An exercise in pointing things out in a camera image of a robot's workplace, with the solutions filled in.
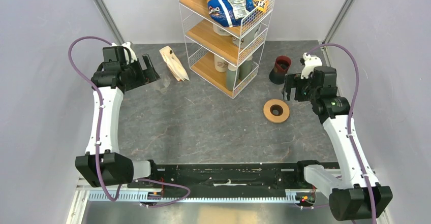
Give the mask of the clear glass dripper cone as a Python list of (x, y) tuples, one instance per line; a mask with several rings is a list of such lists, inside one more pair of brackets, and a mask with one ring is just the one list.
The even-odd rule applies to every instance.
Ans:
[(163, 75), (159, 82), (159, 91), (161, 93), (166, 93), (170, 83), (171, 83), (171, 78), (168, 75)]

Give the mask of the red black coffee carafe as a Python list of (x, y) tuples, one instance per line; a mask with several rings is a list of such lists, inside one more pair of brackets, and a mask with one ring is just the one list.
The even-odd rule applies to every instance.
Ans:
[(278, 56), (275, 60), (273, 69), (269, 74), (269, 79), (272, 83), (280, 85), (285, 81), (285, 75), (291, 66), (291, 59), (287, 56)]

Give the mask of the wooden ring dripper holder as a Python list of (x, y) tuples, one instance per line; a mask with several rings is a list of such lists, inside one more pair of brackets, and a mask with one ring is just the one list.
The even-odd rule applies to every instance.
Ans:
[(283, 123), (290, 116), (290, 108), (282, 100), (271, 99), (265, 103), (263, 114), (272, 123)]

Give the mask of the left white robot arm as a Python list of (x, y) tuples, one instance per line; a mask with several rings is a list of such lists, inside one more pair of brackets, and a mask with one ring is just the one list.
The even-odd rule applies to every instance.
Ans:
[(129, 184), (135, 179), (146, 187), (159, 183), (152, 160), (134, 162), (119, 153), (118, 122), (121, 103), (127, 91), (159, 80), (147, 54), (143, 69), (131, 43), (103, 48), (103, 62), (91, 77), (95, 85), (94, 116), (85, 154), (75, 158), (75, 167), (92, 187), (100, 187), (97, 168), (106, 186)]

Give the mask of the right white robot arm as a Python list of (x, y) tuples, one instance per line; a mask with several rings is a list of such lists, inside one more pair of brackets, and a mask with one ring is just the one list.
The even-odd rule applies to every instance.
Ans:
[(337, 94), (336, 69), (324, 66), (320, 58), (300, 59), (301, 73), (287, 74), (283, 96), (289, 100), (295, 89), (295, 100), (309, 101), (313, 112), (327, 132), (341, 177), (336, 178), (317, 160), (299, 161), (293, 174), (300, 188), (310, 184), (329, 201), (333, 217), (338, 221), (376, 220), (393, 198), (389, 186), (382, 186), (369, 166), (355, 134), (352, 104)]

